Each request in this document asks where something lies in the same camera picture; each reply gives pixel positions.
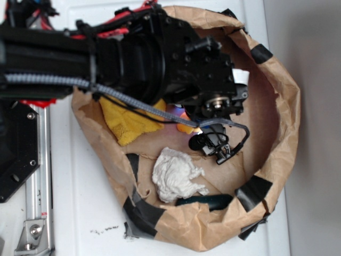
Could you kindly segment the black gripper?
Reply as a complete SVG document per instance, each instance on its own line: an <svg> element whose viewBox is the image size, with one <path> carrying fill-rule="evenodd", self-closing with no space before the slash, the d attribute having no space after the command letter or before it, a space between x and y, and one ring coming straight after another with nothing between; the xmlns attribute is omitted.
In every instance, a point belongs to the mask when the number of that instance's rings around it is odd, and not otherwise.
<svg viewBox="0 0 341 256"><path fill-rule="evenodd" d="M211 35L200 37L188 22L163 9L150 13L151 71L149 104L163 99L182 105L193 119L229 118L243 112L247 81L238 82L234 64Z"/></svg>

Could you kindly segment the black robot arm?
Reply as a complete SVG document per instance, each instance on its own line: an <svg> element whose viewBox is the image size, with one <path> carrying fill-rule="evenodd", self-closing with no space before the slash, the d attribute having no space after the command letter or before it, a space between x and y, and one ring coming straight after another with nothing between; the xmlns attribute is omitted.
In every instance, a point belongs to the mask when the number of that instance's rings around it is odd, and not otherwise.
<svg viewBox="0 0 341 256"><path fill-rule="evenodd" d="M50 27L50 1L7 1L1 24L1 98L61 99L76 86L154 105L181 105L194 118L243 112L248 76L221 44L200 37L156 1L121 9L103 24Z"/></svg>

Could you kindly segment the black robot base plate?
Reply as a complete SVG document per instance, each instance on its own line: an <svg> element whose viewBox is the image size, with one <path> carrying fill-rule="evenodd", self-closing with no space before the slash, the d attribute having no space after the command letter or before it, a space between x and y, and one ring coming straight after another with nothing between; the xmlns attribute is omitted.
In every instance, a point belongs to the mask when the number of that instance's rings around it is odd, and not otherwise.
<svg viewBox="0 0 341 256"><path fill-rule="evenodd" d="M6 203L37 169L38 118L30 106L1 100L1 203Z"/></svg>

